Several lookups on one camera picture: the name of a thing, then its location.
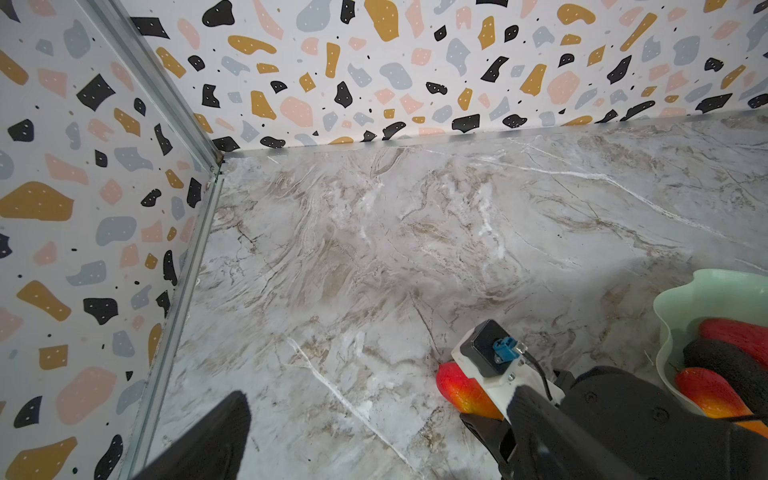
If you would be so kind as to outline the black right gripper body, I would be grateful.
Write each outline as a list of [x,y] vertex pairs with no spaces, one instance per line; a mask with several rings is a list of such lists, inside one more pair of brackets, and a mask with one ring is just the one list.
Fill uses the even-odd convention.
[[[576,423],[575,479],[764,479],[765,437],[687,411],[657,386],[614,368],[556,374],[559,406]],[[461,414],[504,479],[516,447],[511,421]]]

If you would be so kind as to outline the dark green fake avocado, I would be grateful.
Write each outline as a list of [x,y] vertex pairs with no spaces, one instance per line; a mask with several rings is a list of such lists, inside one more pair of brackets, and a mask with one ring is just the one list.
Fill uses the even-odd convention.
[[754,413],[767,412],[767,368],[738,347],[720,340],[697,339],[683,350],[686,367],[717,373]]

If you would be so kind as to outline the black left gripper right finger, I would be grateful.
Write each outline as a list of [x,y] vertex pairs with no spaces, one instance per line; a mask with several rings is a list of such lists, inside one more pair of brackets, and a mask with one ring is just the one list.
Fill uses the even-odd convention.
[[576,423],[532,387],[521,386],[507,407],[516,447],[513,479],[575,479]]

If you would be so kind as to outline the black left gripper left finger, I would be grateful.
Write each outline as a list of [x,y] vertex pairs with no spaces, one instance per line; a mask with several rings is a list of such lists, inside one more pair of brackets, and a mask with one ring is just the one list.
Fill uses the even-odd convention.
[[233,391],[135,479],[236,479],[250,424],[246,395]]

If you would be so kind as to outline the red fake strawberry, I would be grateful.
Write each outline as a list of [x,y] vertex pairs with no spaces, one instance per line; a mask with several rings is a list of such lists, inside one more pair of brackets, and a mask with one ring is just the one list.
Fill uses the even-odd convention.
[[737,320],[710,318],[698,327],[705,339],[720,340],[733,345],[763,367],[767,367],[767,328]]

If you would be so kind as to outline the red orange mango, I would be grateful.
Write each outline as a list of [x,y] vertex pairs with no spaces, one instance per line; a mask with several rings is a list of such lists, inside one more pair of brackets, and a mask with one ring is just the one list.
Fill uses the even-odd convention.
[[480,384],[468,378],[457,363],[447,362],[438,367],[436,385],[441,395],[461,413],[504,419]]
[[720,374],[705,368],[685,368],[675,378],[678,390],[694,402],[709,418],[726,419],[764,413],[767,400],[760,393],[759,375],[766,374],[765,368],[754,373],[732,374],[736,387]]

